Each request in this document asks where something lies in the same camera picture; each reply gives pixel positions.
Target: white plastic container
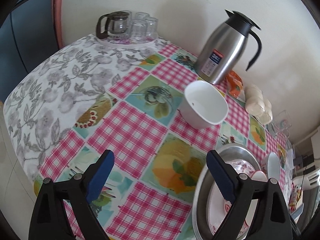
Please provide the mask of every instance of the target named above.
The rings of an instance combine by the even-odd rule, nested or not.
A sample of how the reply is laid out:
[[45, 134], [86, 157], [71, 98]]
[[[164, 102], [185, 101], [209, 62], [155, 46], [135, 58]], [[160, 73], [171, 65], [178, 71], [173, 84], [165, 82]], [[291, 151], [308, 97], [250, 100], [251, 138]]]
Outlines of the white plastic container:
[[228, 115], [228, 104], [220, 92], [206, 81], [190, 83], [179, 107], [183, 119], [195, 129], [221, 123]]
[[263, 114], [264, 112], [264, 102], [259, 97], [246, 98], [244, 108], [248, 114], [251, 114], [253, 116], [258, 116]]
[[263, 98], [264, 112], [261, 115], [256, 115], [258, 122], [262, 125], [266, 125], [272, 122], [271, 103], [268, 99]]
[[263, 100], [262, 91], [256, 85], [249, 85], [244, 88], [245, 100], [258, 97]]

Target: floor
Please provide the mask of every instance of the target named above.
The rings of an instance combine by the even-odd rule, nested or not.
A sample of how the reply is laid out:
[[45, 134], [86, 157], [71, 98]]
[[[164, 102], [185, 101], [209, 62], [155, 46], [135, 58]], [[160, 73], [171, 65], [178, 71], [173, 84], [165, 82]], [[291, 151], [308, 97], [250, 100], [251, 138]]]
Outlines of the floor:
[[0, 107], [0, 209], [21, 240], [28, 239], [35, 201], [33, 185], [17, 160]]

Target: white tray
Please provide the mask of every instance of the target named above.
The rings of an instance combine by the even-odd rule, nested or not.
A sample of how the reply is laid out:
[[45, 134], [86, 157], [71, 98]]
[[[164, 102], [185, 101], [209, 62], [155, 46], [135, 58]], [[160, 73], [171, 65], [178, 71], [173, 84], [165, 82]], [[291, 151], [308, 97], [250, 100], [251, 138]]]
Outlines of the white tray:
[[103, 40], [100, 40], [97, 38], [97, 40], [105, 46], [115, 48], [115, 49], [138, 49], [138, 48], [143, 48], [143, 47], [149, 47], [152, 44], [155, 43], [155, 40], [150, 40], [150, 41], [143, 41], [143, 43], [135, 43], [131, 39], [124, 38], [124, 39], [119, 39], [119, 40], [113, 40], [111, 38], [106, 38]]

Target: glass cup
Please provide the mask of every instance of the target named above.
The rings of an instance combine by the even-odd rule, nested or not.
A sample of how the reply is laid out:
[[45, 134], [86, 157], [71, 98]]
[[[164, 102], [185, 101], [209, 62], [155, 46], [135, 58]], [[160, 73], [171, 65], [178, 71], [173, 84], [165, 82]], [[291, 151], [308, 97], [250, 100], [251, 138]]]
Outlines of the glass cup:
[[158, 19], [154, 17], [146, 17], [144, 20], [147, 23], [147, 33], [146, 33], [147, 39], [155, 40], [158, 37], [158, 33], [157, 33]]
[[135, 20], [144, 20], [146, 17], [149, 17], [150, 14], [144, 12], [137, 12], [134, 16]]
[[273, 118], [272, 122], [267, 125], [267, 129], [272, 136], [277, 136], [280, 133], [284, 133], [287, 136], [288, 129], [291, 127], [290, 116], [286, 110], [283, 110], [280, 114]]
[[127, 12], [129, 14], [128, 21], [127, 21], [127, 31], [126, 31], [126, 33], [129, 34], [131, 23], [132, 23], [132, 11], [123, 10], [123, 12]]
[[136, 42], [146, 39], [147, 24], [143, 20], [132, 20], [129, 38]]

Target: table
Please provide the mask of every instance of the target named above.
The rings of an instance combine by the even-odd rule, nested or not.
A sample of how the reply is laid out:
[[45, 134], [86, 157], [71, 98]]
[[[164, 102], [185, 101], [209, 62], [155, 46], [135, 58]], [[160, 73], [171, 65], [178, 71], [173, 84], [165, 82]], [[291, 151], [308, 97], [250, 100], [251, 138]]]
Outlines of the table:
[[[158, 38], [141, 49], [112, 49], [93, 34], [41, 63], [10, 94], [4, 117], [19, 162], [39, 192], [44, 177], [70, 179], [105, 149], [115, 166], [91, 208], [114, 239], [194, 239], [191, 203], [205, 154], [230, 142], [247, 146], [261, 162], [267, 153], [283, 164], [279, 184], [286, 202], [292, 174], [285, 138], [273, 138], [215, 86], [229, 113], [222, 124], [195, 130], [178, 106], [198, 79], [196, 56]], [[81, 237], [65, 202], [74, 233]]]

